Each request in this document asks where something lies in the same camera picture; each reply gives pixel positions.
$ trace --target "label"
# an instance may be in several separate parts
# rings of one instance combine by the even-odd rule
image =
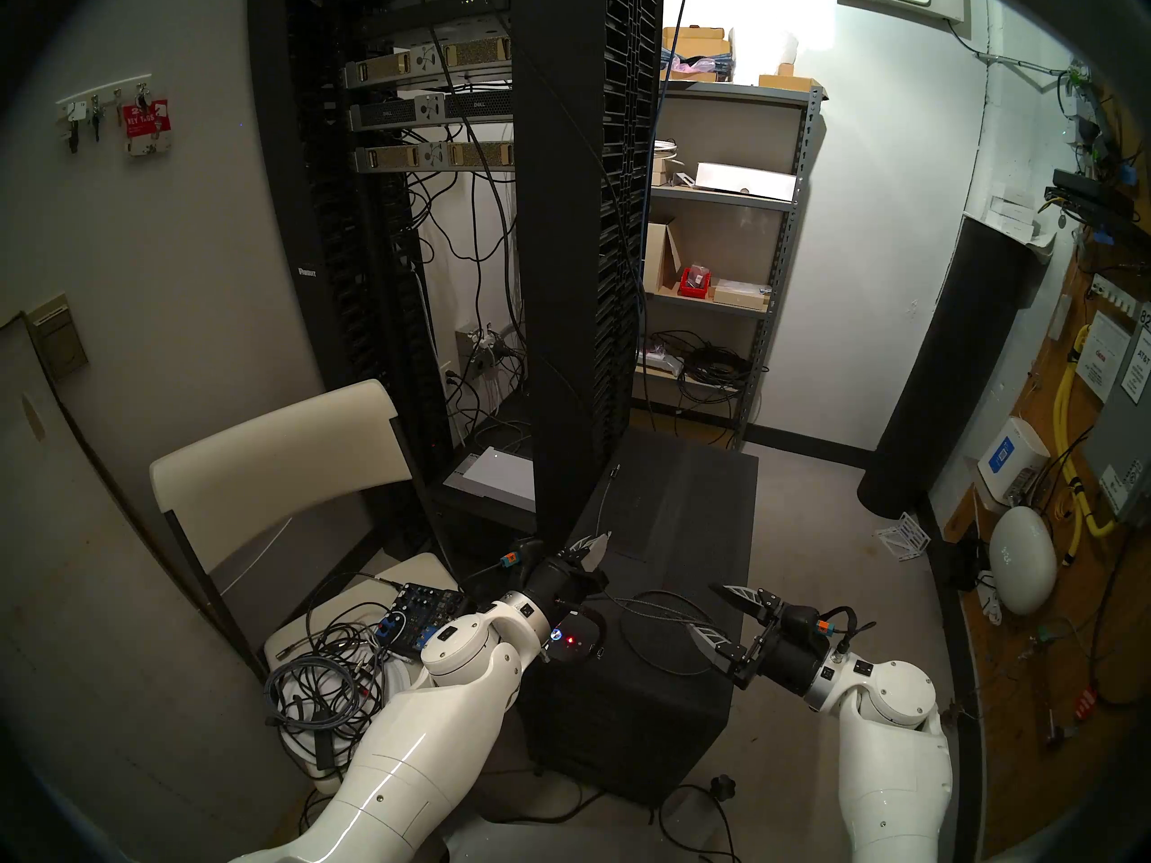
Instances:
[[[1143,387],[1148,384],[1149,372],[1151,372],[1151,331],[1143,328],[1139,330],[1139,341],[1135,344],[1135,352],[1131,353],[1131,362],[1127,366],[1122,383],[1123,391],[1136,405],[1143,396]]]
[[[1003,443],[996,449],[996,453],[991,456],[991,460],[988,461],[988,466],[991,467],[992,473],[998,473],[1003,469],[1004,464],[1007,463],[1007,458],[1011,457],[1011,452],[1015,450],[1015,445],[1012,441],[1004,436]]]
[[[139,105],[124,105],[124,128],[129,138],[151,136],[159,132],[170,132],[171,121],[168,119],[168,99],[160,98],[142,110]]]
[[[1115,473],[1115,468],[1110,464],[1103,471],[1103,475],[1099,476],[1099,487],[1107,495],[1112,512],[1118,515],[1119,511],[1123,509],[1123,504],[1127,503],[1127,486],[1122,483],[1119,474]]]
[[[1103,312],[1097,312],[1091,321],[1091,333],[1083,345],[1075,373],[1083,377],[1091,390],[1104,402],[1119,375],[1119,365],[1127,352],[1130,334],[1112,321]]]

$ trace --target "white plastic stand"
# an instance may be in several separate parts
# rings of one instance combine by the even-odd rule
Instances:
[[[900,563],[915,559],[928,549],[928,533],[920,528],[920,524],[909,513],[904,513],[894,526],[881,528],[875,536]]]

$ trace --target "white dome device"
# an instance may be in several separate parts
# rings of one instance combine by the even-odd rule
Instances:
[[[999,601],[1017,616],[1029,616],[1055,586],[1055,548],[1031,507],[1012,507],[991,533],[988,545]]]

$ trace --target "black box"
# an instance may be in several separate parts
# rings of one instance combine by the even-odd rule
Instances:
[[[653,588],[680,594],[738,639],[742,617],[708,583],[747,583],[755,458],[628,429],[611,466],[617,463],[602,515],[602,529],[612,532],[601,566],[610,580],[608,593],[617,599]],[[604,486],[605,476],[572,540],[595,532]],[[671,596],[645,598],[692,613]],[[609,599],[589,605],[608,623],[602,658],[538,662],[524,675],[517,708],[528,754],[541,766],[656,807],[727,725],[733,686],[707,666],[684,625],[624,614]],[[640,655],[673,671],[700,673],[666,674]]]

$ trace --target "black cylinder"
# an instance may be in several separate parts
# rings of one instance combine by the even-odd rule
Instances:
[[[963,217],[955,254],[902,395],[860,481],[872,513],[899,519],[935,483],[991,376],[1035,255]]]

